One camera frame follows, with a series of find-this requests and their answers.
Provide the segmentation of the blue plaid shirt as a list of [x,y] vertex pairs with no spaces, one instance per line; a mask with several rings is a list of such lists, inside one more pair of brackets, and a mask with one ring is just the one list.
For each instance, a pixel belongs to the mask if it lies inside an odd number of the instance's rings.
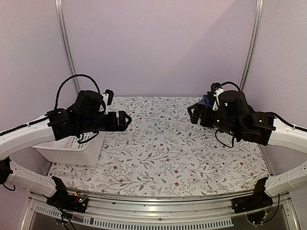
[[202,99],[198,103],[206,106],[213,105],[208,95],[203,95]]

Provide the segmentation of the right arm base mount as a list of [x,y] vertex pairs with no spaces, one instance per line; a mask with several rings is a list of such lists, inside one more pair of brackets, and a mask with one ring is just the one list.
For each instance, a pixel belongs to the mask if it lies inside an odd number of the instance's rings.
[[237,214],[271,206],[273,201],[264,191],[259,191],[253,192],[251,195],[233,198],[231,204]]

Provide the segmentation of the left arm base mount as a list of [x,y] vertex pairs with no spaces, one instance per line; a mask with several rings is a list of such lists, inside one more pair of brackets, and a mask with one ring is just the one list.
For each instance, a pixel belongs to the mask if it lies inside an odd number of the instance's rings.
[[52,197],[47,197],[47,204],[59,209],[85,213],[88,206],[88,196],[79,192],[69,194],[57,191]]

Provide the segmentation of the aluminium front rail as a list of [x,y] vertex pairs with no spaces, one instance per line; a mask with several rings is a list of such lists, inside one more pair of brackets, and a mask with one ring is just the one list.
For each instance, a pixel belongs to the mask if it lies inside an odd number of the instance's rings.
[[184,197],[145,197],[86,192],[84,213],[64,217],[46,199],[31,193],[23,230],[301,230],[288,193],[271,207],[236,213],[232,200],[249,192]]

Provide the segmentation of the floral patterned table cloth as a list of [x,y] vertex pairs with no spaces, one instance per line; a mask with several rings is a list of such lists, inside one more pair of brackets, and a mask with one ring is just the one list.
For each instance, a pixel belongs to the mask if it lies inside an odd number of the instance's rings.
[[122,196],[184,197],[250,191],[269,174],[257,144],[190,122],[195,97],[116,97],[132,122],[107,132],[95,166],[52,164],[68,188]]

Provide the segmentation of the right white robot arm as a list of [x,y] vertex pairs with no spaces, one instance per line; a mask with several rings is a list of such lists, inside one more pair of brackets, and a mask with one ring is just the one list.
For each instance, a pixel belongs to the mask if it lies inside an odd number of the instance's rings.
[[256,112],[248,105],[242,91],[218,88],[190,106],[193,124],[213,127],[241,140],[261,145],[281,146],[306,153],[307,130],[285,121],[273,112]]

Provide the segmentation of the right aluminium frame post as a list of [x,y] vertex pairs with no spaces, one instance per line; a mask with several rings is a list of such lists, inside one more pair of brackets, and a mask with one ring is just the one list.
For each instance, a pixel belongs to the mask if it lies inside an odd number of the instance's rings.
[[256,1],[255,13],[254,13],[254,21],[252,26],[252,33],[251,39],[248,48],[247,58],[244,64],[243,74],[240,82],[240,90],[243,91],[246,83],[248,81],[248,76],[257,44],[257,39],[259,35],[260,25],[261,25],[261,18],[262,18],[262,11],[263,11],[263,0]]

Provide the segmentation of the left aluminium frame post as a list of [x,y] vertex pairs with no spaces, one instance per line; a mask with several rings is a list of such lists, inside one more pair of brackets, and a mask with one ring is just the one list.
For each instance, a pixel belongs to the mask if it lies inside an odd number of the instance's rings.
[[68,33],[66,29],[66,24],[65,24],[65,17],[64,17],[64,10],[63,10],[63,1],[62,0],[55,0],[55,10],[57,14],[57,20],[59,24],[59,32],[62,40],[62,45],[64,49],[64,54],[66,57],[68,69],[71,75],[76,74],[74,62],[73,62],[73,57],[71,54],[71,49],[70,49],[70,44],[69,44],[69,39],[68,39]]

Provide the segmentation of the white plastic basket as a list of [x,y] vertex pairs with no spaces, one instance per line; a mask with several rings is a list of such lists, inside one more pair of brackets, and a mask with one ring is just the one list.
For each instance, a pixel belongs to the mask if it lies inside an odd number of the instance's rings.
[[105,139],[104,133],[87,143],[78,143],[78,138],[70,136],[62,140],[34,145],[43,157],[54,163],[92,166],[98,163],[98,157]]

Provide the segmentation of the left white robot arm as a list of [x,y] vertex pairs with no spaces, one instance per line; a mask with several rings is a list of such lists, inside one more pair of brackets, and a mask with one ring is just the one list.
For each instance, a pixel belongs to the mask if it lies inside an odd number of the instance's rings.
[[59,141],[85,133],[94,136],[102,131],[125,131],[132,118],[124,111],[110,112],[114,93],[100,89],[79,91],[76,101],[68,108],[54,109],[37,120],[2,131],[0,134],[0,183],[24,188],[30,192],[52,197],[61,208],[71,204],[71,197],[61,179],[30,171],[10,159],[10,156],[37,144]]

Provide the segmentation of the aluminium frame post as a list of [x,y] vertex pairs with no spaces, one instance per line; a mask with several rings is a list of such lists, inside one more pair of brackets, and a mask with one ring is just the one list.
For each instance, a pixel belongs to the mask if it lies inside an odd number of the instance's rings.
[[252,33],[251,39],[248,48],[247,58],[244,64],[243,74],[240,82],[240,90],[243,91],[246,83],[248,81],[248,76],[257,44],[257,39],[259,35],[260,25],[261,25],[261,18],[262,18],[262,11],[263,11],[263,0],[256,1],[255,13],[254,13],[254,21],[252,26]]
[[55,10],[57,14],[57,20],[59,24],[59,32],[62,40],[62,45],[64,49],[64,54],[66,57],[68,69],[71,75],[76,74],[74,62],[73,62],[73,57],[71,54],[71,49],[70,49],[70,44],[69,44],[69,39],[68,39],[68,33],[66,29],[66,24],[65,24],[65,17],[64,17],[64,10],[63,10],[63,1],[62,0],[55,0]]

